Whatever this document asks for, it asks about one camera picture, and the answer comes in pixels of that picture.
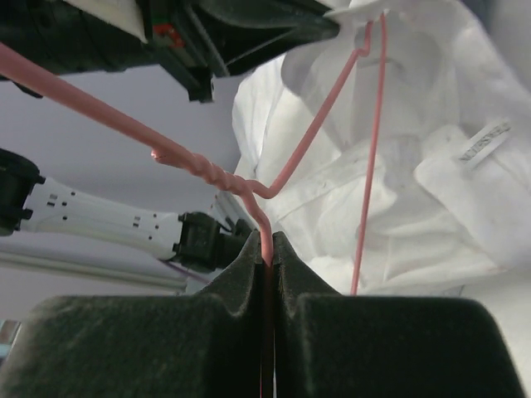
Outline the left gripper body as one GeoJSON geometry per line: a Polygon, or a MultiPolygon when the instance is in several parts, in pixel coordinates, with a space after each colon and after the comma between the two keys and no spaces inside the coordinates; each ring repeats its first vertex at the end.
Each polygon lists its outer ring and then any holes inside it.
{"type": "Polygon", "coordinates": [[[212,79],[243,75],[235,27],[189,1],[135,1],[147,39],[65,1],[3,1],[1,43],[54,75],[162,66],[191,101],[213,100],[212,79]]]}

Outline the pink wire hanger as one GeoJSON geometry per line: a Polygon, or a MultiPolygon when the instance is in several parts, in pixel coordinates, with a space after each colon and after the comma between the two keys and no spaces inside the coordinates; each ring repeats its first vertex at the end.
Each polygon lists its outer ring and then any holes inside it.
{"type": "Polygon", "coordinates": [[[263,348],[261,353],[261,396],[273,395],[273,238],[270,222],[265,213],[256,203],[257,197],[271,199],[275,197],[287,183],[302,157],[307,152],[315,135],[329,114],[335,100],[339,96],[349,74],[360,56],[367,56],[371,47],[373,22],[365,25],[363,46],[354,50],[348,58],[338,79],[330,90],[326,100],[315,115],[306,134],[270,187],[258,181],[246,180],[229,172],[225,172],[216,164],[211,163],[200,154],[192,153],[182,145],[156,132],[138,120],[118,111],[116,108],[96,99],[96,97],[79,90],[49,71],[29,61],[7,46],[1,47],[1,74],[16,83],[36,91],[38,94],[54,100],[79,114],[93,119],[117,132],[120,132],[152,149],[153,158],[161,164],[184,169],[193,176],[200,177],[206,183],[220,190],[239,196],[249,212],[257,221],[261,233],[260,262],[265,266],[265,324],[263,327],[263,348]]]}

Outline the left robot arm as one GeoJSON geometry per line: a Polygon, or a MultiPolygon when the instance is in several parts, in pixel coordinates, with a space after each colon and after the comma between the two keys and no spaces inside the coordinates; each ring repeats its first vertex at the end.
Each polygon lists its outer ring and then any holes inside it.
{"type": "MultiPolygon", "coordinates": [[[[242,75],[297,46],[334,38],[317,1],[4,1],[1,77],[35,94],[15,72],[21,56],[53,75],[162,66],[192,101],[213,100],[213,78],[242,75]]],[[[81,235],[178,262],[226,268],[252,232],[244,219],[139,209],[79,192],[1,153],[1,233],[81,235]]]]}

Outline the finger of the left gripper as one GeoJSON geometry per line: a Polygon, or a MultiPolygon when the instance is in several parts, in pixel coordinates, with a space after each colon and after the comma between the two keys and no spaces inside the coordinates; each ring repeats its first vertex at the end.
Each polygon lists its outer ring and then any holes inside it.
{"type": "Polygon", "coordinates": [[[218,77],[242,75],[297,47],[335,38],[339,25],[317,1],[187,1],[186,15],[218,77]]]}

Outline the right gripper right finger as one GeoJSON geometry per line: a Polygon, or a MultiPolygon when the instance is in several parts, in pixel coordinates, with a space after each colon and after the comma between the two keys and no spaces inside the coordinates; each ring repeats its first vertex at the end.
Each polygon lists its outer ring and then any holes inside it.
{"type": "Polygon", "coordinates": [[[280,397],[522,397],[493,317],[466,298],[345,296],[295,253],[275,254],[280,397]]]}

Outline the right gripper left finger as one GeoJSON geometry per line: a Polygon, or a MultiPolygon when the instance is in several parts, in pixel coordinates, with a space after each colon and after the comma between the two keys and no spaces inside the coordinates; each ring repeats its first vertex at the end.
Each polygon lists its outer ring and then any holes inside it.
{"type": "Polygon", "coordinates": [[[4,397],[257,397],[260,237],[192,295],[63,296],[22,322],[4,397]]]}

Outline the white shirt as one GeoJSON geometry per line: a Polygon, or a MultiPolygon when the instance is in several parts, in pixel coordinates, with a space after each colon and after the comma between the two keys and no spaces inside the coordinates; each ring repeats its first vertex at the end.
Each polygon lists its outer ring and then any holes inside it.
{"type": "Polygon", "coordinates": [[[232,111],[241,174],[271,184],[373,28],[280,193],[275,231],[341,293],[456,285],[530,265],[530,93],[459,1],[354,1],[339,35],[257,68],[232,111]]]}

